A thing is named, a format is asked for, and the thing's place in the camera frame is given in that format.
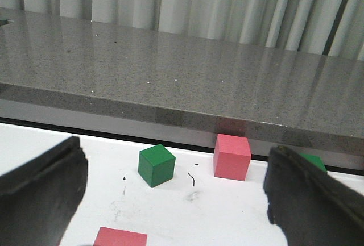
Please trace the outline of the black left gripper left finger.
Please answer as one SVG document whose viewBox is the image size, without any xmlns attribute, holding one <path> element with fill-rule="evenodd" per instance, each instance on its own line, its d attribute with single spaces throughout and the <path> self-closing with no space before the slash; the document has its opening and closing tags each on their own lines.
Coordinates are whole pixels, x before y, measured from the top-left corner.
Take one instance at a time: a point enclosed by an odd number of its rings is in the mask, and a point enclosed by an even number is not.
<svg viewBox="0 0 364 246">
<path fill-rule="evenodd" d="M 69 137 L 1 176 L 1 245 L 59 245 L 81 203 L 88 161 Z"/>
</svg>

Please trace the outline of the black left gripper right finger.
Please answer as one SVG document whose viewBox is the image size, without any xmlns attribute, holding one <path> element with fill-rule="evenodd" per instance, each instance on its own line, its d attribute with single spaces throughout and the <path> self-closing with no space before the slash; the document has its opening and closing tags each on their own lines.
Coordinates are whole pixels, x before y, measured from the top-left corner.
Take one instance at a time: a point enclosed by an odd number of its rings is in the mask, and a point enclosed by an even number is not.
<svg viewBox="0 0 364 246">
<path fill-rule="evenodd" d="M 288 245 L 363 245 L 363 195 L 295 151 L 270 149 L 263 190 Z"/>
</svg>

